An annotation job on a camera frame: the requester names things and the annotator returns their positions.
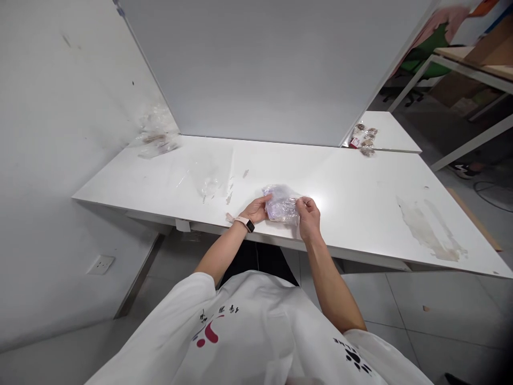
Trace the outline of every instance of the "shoe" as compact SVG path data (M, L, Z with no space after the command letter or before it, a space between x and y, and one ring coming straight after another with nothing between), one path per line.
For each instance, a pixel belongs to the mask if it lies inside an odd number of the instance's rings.
M480 171L472 171L469 169L468 163L452 162L449 164L449 169L462 179L472 179L474 176L479 175Z

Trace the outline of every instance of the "pink watch strap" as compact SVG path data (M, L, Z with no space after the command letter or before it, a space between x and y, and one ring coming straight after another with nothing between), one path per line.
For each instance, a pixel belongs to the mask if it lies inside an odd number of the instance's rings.
M250 231L250 229L249 229L249 228L248 228L248 226L247 226L247 223L248 223L248 221L249 221L249 219L248 219L248 218L244 218L244 217L237 217L237 218L234 218L234 221L239 221L239 222L241 222L241 223L244 225L244 227L246 228L247 232L248 232L248 233L250 233L250 232L251 232L251 231Z

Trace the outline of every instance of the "black paw print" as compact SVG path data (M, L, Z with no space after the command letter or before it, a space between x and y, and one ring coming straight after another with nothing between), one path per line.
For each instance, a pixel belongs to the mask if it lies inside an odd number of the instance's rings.
M366 372L367 374L370 374L370 372L372 372L371 368L368 367L366 364L363 364L361 361L361 358L360 356L356 353L356 351L351 348L350 346L346 346L346 359L349 361L349 362L353 362L354 363L354 366L356 366L356 368L358 370L360 369L363 369L364 372Z

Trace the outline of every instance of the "table leg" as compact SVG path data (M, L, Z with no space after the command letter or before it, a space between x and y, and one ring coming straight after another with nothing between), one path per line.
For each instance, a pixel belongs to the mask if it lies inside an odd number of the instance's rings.
M488 142L490 139L495 138L497 135L502 134L504 131L510 129L513 126L513 114L508 116L505 119L502 119L496 125L493 125L488 130L484 131L482 134L479 134L474 139L469 140L467 143L457 148L449 155L444 156L438 162L434 163L431 166L431 171L435 172L440 170L441 168L447 166L449 163L455 161L458 158L461 158L466 153L478 148L483 143Z
M413 76L413 78L410 80L410 82L406 85L404 90L399 94L397 98L395 98L392 105L388 108L388 112L393 112L395 108L399 105L399 103L402 102L402 100L408 95L410 90L417 84L417 82L420 80L422 75L424 75L424 72L426 72L427 68L431 64L431 58L433 55L429 57L429 59L426 60L426 62L420 67L417 71L417 73Z
M481 110L479 110L479 112L475 113L474 115L472 115L471 117L469 117L469 121L474 121L476 120L477 118L479 118L481 115L483 115L486 111L488 111L489 109L491 109L492 107L496 106L497 104L499 104L501 101L503 101L504 99L506 99L507 97L509 96L508 93L504 93L502 94L501 96L499 96L497 99L495 99L493 102L491 103L488 103L487 106L485 106L484 108L482 108Z

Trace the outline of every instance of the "whiteboard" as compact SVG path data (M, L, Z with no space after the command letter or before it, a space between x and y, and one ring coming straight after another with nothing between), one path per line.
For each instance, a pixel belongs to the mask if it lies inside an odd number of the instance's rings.
M430 0L122 0L184 135L338 146Z

